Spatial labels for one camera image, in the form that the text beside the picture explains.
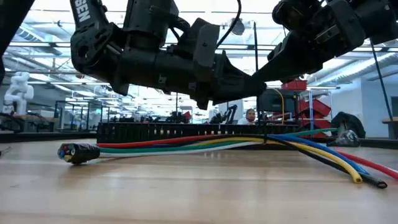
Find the cable connector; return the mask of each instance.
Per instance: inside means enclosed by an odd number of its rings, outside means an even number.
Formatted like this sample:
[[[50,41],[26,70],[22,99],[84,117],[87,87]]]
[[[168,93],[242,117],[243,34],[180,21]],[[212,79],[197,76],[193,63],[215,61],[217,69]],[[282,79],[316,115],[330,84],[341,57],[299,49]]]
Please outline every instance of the cable connector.
[[[64,143],[58,149],[58,157],[72,164],[82,164],[99,156],[99,147],[92,144]]]

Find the yellow hose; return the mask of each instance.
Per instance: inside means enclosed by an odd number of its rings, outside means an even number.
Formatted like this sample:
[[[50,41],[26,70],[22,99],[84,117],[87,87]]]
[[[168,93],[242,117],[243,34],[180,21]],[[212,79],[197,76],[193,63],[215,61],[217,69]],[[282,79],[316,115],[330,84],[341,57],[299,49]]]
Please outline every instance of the yellow hose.
[[[254,141],[254,142],[264,142],[263,139],[261,138],[247,138],[247,137],[235,137],[235,138],[223,138],[223,139],[214,139],[214,140],[207,140],[207,141],[202,141],[196,144],[192,144],[191,146],[204,146],[204,145],[208,145],[208,144],[214,144],[214,143],[221,143],[221,142],[227,142],[227,141]],[[310,151],[313,152],[315,154],[318,154],[320,156],[326,157],[328,159],[330,159],[331,161],[334,161],[335,163],[339,164],[340,166],[342,166],[345,170],[347,170],[347,172],[352,176],[353,180],[355,183],[361,183],[362,182],[362,178],[360,176],[360,174],[351,166],[349,165],[346,161],[340,159],[339,157],[330,154],[329,152],[325,152],[323,150],[317,149],[315,147],[311,147],[305,144],[300,144],[297,142],[290,142],[289,143],[293,144],[296,147],[299,147],[300,149],[306,150],[306,151]],[[283,145],[279,142],[273,141],[273,140],[267,140],[266,141],[267,144],[279,144],[279,145]]]

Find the wooden table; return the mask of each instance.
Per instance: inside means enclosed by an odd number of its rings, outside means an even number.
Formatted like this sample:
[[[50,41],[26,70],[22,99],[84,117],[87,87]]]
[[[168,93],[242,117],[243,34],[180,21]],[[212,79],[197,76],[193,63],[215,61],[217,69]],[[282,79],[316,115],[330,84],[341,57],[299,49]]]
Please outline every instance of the wooden table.
[[[76,142],[94,140],[76,140]],[[356,185],[295,151],[223,151],[71,166],[58,142],[0,144],[0,223],[397,223],[398,181]],[[398,169],[398,151],[346,150]]]

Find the robotic hand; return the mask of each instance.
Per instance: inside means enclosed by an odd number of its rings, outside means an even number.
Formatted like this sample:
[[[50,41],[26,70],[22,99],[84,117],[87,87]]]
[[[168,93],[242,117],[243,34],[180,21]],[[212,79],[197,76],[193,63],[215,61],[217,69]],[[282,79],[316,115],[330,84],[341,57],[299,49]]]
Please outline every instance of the robotic hand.
[[[398,37],[393,0],[281,0],[272,12],[290,32],[250,76],[215,50],[220,27],[198,18],[192,26],[178,17],[174,0],[128,0],[123,28],[109,23],[101,0],[70,0],[76,31],[71,37],[74,67],[110,82],[126,95],[130,83],[190,95],[200,109],[260,95],[264,82],[288,82],[322,69],[371,38],[374,44]],[[160,50],[167,30],[180,29],[178,43]]]

